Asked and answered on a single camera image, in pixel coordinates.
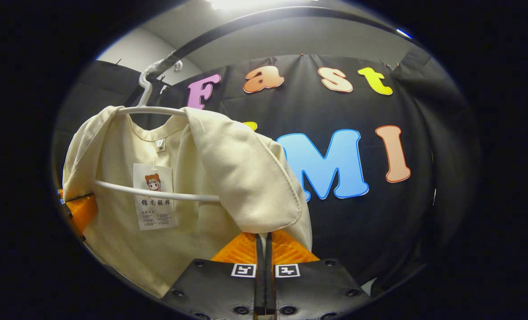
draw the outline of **white plastic hanger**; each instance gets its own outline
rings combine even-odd
[[[146,106],[148,100],[150,99],[151,92],[153,91],[153,85],[150,81],[147,81],[147,75],[154,70],[158,63],[161,63],[163,60],[159,60],[156,63],[147,67],[147,69],[142,72],[139,76],[139,85],[144,89],[141,99],[137,107],[124,108],[116,112],[116,116],[119,115],[130,115],[132,113],[155,113],[158,115],[171,115],[171,116],[183,116],[187,114],[184,111],[174,108],[165,108],[165,107],[148,107]],[[183,67],[183,63],[179,60],[175,63],[175,72],[180,71]],[[220,202],[217,196],[215,195],[193,195],[193,194],[176,194],[172,192],[162,192],[162,191],[151,191],[143,190],[137,188],[130,188],[125,186],[120,186],[118,184],[110,184],[108,182],[95,180],[97,186],[108,188],[110,190],[116,190],[120,192],[127,192],[134,195],[142,196],[151,196],[154,198],[162,199],[172,199],[172,200],[190,200],[190,201],[199,201],[199,202]]]

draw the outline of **garment tag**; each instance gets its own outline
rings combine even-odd
[[[159,139],[155,141],[155,151],[165,151],[165,139]]]
[[[134,188],[173,192],[173,170],[169,167],[134,164]],[[139,229],[153,230],[177,226],[173,200],[134,195]]]

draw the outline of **white wall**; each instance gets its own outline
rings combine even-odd
[[[144,71],[152,63],[164,59],[175,49],[158,36],[148,30],[136,28],[104,51],[96,60],[116,63],[134,69]],[[183,68],[179,72],[169,69],[162,76],[164,82],[173,85],[189,77],[198,75],[201,70],[187,59],[182,59]]]

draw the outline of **cartoon girl illustration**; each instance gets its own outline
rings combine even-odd
[[[147,186],[152,191],[161,191],[161,180],[159,180],[159,174],[152,174],[151,176],[146,176]]]

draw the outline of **blue letter m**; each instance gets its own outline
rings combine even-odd
[[[335,188],[337,198],[351,198],[369,192],[363,179],[358,141],[361,135],[356,130],[338,130],[333,133],[325,158],[315,145],[302,133],[280,136],[277,140],[284,147],[288,164],[303,187],[303,175],[320,199],[327,198],[335,174],[339,172],[339,185]],[[305,190],[306,200],[311,193]]]

